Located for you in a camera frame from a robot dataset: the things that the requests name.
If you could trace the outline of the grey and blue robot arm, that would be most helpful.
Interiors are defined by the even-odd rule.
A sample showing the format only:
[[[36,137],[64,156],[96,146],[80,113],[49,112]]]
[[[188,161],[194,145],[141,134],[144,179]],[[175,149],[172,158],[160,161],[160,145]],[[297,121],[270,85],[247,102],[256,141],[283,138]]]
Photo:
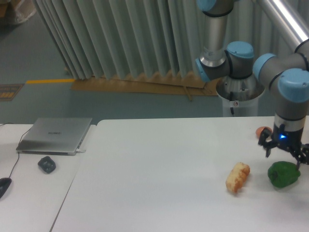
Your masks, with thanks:
[[[253,59],[251,45],[243,42],[223,47],[228,14],[232,0],[199,0],[200,11],[210,21],[210,33],[204,50],[196,59],[204,82],[229,76],[235,80],[254,77],[254,85],[268,89],[276,100],[273,130],[264,129],[259,145],[269,155],[275,147],[289,152],[297,164],[308,164],[309,146],[301,142],[309,108],[309,29],[300,15],[284,0],[258,2],[274,23],[293,54],[279,59],[264,54]]]

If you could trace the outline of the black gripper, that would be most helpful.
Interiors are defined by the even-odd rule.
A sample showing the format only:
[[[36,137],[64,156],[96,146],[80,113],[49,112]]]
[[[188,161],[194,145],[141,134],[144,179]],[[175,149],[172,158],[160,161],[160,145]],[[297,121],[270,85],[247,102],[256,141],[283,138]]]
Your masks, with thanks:
[[[262,129],[258,144],[266,151],[266,158],[275,147],[290,152],[296,159],[296,168],[299,169],[301,164],[309,164],[309,144],[301,143],[303,129],[304,118],[291,120],[275,116],[273,133],[269,129]]]

